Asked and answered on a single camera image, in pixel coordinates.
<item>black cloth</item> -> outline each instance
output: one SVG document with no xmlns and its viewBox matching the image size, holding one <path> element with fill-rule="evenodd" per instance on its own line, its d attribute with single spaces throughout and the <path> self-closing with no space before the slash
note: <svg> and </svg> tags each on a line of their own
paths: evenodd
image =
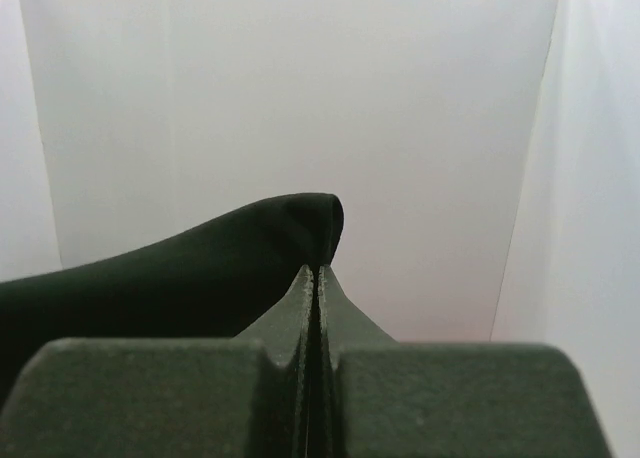
<svg viewBox="0 0 640 458">
<path fill-rule="evenodd" d="M 238 334 L 303 264 L 331 262 L 342 225 L 333 195 L 280 196 L 114 258 L 0 284 L 0 404 L 53 339 Z"/>
</svg>

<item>white backdrop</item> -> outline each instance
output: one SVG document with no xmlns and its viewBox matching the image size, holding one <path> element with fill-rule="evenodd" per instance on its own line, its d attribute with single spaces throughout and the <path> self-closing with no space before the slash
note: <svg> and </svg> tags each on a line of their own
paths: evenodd
<svg viewBox="0 0 640 458">
<path fill-rule="evenodd" d="M 0 0 L 0 281 L 60 269 L 19 0 Z"/>
<path fill-rule="evenodd" d="M 65 266 L 329 191 L 400 339 L 489 339 L 557 0 L 22 0 Z"/>
<path fill-rule="evenodd" d="M 640 0 L 562 0 L 493 339 L 559 346 L 640 456 Z"/>
</svg>

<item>white wall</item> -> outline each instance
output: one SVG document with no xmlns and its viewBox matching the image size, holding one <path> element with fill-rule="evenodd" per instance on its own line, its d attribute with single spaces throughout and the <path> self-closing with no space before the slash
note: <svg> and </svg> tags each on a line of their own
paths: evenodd
<svg viewBox="0 0 640 458">
<path fill-rule="evenodd" d="M 577 363 L 640 456 L 640 0 L 563 0 L 493 338 Z"/>
<path fill-rule="evenodd" d="M 22 0 L 63 264 L 331 191 L 401 339 L 488 339 L 557 0 Z"/>
<path fill-rule="evenodd" d="M 0 0 L 0 281 L 60 269 L 19 0 Z"/>
</svg>

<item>dark green cloth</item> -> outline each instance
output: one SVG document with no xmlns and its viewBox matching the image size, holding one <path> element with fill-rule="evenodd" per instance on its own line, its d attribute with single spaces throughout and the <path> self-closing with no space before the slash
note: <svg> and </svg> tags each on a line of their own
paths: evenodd
<svg viewBox="0 0 640 458">
<path fill-rule="evenodd" d="M 63 337 L 226 337 L 331 262 L 337 197 L 271 198 L 97 263 L 0 284 L 0 403 L 24 363 Z"/>
</svg>

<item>dark fabric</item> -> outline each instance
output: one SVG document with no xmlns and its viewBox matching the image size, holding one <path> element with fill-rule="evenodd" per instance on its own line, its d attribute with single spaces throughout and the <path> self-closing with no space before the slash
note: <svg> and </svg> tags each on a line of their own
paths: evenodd
<svg viewBox="0 0 640 458">
<path fill-rule="evenodd" d="M 331 262 L 333 195 L 271 198 L 177 236 L 78 268 L 0 284 L 0 403 L 23 364 L 62 337 L 226 337 Z"/>
</svg>

